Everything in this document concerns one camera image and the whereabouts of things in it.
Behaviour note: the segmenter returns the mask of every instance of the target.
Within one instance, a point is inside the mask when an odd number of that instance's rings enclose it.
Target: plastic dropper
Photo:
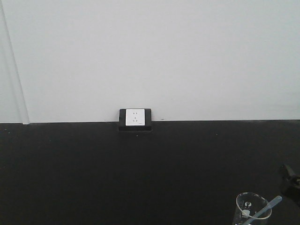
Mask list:
[[[265,213],[267,210],[272,209],[275,205],[277,205],[278,203],[280,203],[282,201],[282,197],[281,196],[276,196],[272,201],[270,201],[265,207],[263,207],[260,211],[258,211],[257,213],[255,213],[255,215],[253,217],[258,218],[261,214]],[[243,223],[242,225],[248,225],[250,224],[253,220],[255,220],[255,218],[249,218],[245,223]]]

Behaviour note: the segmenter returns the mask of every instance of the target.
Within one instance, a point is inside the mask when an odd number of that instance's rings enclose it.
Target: glass beaker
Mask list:
[[[264,208],[269,202],[263,197],[251,193],[241,193],[236,197],[236,209],[233,217],[232,225],[241,225],[248,219],[253,218],[251,225],[265,225],[267,224],[268,218],[271,216],[272,209],[266,210],[259,217],[254,215]]]

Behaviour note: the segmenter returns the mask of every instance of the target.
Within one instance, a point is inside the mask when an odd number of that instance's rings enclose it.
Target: white outlet faceplate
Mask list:
[[[127,109],[125,125],[126,126],[145,126],[145,110],[144,109]]]

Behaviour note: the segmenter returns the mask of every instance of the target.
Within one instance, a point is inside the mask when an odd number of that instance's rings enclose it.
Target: black table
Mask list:
[[[238,193],[280,194],[283,163],[300,173],[299,120],[0,124],[0,225],[231,225]]]

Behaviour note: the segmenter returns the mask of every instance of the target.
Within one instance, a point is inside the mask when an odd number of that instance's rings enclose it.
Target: beaker rim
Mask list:
[[[236,197],[235,202],[236,202],[236,205],[237,205],[237,207],[239,208],[239,210],[240,210],[241,212],[242,212],[243,210],[240,208],[240,206],[239,206],[239,204],[238,204],[238,197],[240,197],[241,195],[248,195],[248,194],[257,196],[257,197],[263,199],[267,204],[269,203],[267,199],[265,199],[264,197],[261,197],[260,195],[258,195],[258,194],[256,194],[256,193],[252,193],[252,192],[244,192],[244,193],[240,193],[240,194],[238,194],[238,196]],[[260,219],[260,220],[262,220],[262,219],[267,219],[267,218],[269,218],[269,217],[271,216],[271,214],[272,214],[272,208],[271,208],[271,209],[268,209],[268,210],[270,210],[270,212],[269,212],[269,214],[268,214],[266,217],[253,217],[253,216],[251,216],[251,215],[247,215],[247,216],[250,217],[250,218],[253,218],[253,219]]]

